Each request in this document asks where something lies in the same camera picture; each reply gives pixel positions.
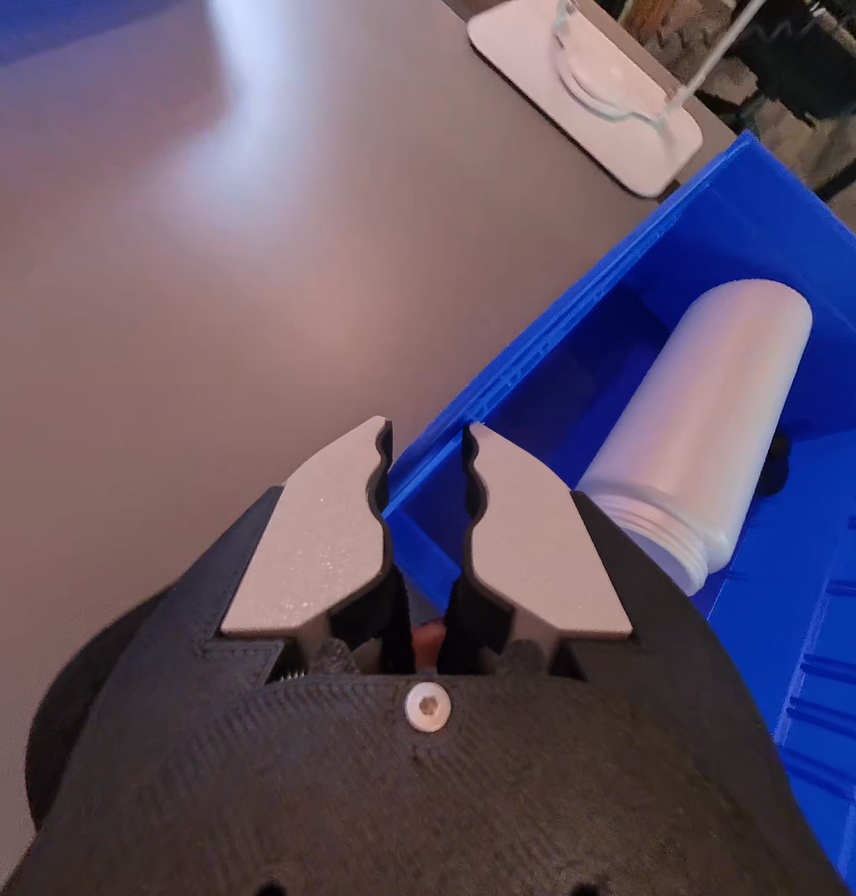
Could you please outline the white plastic bottle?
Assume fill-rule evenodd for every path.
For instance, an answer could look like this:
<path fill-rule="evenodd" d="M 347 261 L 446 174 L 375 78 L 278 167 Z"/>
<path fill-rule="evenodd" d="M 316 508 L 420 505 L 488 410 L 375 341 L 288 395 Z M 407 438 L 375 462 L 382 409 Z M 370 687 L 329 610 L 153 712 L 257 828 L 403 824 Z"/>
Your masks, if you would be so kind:
<path fill-rule="evenodd" d="M 688 596 L 731 560 L 812 323 L 779 282 L 705 292 L 579 481 Z"/>

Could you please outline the person's right hand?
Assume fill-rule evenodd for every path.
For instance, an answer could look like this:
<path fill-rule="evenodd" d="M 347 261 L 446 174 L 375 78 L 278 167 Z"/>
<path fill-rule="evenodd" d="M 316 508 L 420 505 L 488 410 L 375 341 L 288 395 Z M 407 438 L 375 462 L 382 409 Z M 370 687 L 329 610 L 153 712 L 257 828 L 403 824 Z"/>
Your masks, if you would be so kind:
<path fill-rule="evenodd" d="M 416 671 L 437 668 L 445 634 L 445 622 L 439 617 L 411 628 L 411 645 Z"/>

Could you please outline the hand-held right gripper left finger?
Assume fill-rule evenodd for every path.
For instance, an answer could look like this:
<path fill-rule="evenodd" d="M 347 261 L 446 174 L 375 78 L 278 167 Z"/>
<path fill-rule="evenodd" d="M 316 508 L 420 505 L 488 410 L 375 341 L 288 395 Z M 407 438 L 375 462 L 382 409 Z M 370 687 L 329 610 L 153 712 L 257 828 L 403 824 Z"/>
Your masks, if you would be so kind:
<path fill-rule="evenodd" d="M 241 640 L 292 642 L 307 665 L 323 641 L 378 642 L 375 670 L 414 671 L 408 595 L 383 510 L 390 420 L 372 417 L 288 477 L 220 625 Z"/>

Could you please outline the white board stand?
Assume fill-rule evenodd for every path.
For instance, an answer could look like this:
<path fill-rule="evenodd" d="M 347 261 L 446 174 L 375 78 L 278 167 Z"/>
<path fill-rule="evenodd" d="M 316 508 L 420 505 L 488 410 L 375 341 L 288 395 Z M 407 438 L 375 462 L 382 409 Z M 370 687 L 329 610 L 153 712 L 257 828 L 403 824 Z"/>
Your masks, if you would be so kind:
<path fill-rule="evenodd" d="M 688 84 L 666 90 L 580 2 L 515 1 L 472 17 L 479 55 L 628 192 L 660 196 L 703 146 L 686 110 L 765 3 L 750 2 Z"/>

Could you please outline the black office chair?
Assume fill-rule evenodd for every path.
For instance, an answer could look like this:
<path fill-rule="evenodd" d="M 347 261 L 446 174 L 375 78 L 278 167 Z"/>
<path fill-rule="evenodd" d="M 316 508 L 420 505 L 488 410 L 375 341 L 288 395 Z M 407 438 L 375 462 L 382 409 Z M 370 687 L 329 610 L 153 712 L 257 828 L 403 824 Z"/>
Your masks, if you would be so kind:
<path fill-rule="evenodd" d="M 856 1 L 765 2 L 729 55 L 808 125 L 856 115 Z"/>

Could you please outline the black quilted pad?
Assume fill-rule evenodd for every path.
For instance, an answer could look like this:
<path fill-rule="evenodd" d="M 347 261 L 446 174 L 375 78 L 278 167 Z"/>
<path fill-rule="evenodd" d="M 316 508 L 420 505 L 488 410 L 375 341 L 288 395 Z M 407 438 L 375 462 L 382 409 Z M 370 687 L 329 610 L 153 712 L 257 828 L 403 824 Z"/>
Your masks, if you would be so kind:
<path fill-rule="evenodd" d="M 121 654 L 170 589 L 155 593 L 97 633 L 47 687 L 31 722 L 24 761 L 28 809 L 36 832 L 51 811 L 98 694 Z"/>

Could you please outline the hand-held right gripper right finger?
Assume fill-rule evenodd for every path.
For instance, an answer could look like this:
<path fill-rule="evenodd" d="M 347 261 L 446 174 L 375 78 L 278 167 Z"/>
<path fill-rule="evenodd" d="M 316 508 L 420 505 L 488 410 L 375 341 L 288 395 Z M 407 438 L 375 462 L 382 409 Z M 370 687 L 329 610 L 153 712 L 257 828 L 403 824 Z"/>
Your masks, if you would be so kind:
<path fill-rule="evenodd" d="M 516 643 L 554 665 L 564 642 L 621 642 L 633 625 L 563 479 L 483 423 L 463 432 L 461 573 L 445 611 L 442 675 L 479 675 Z"/>

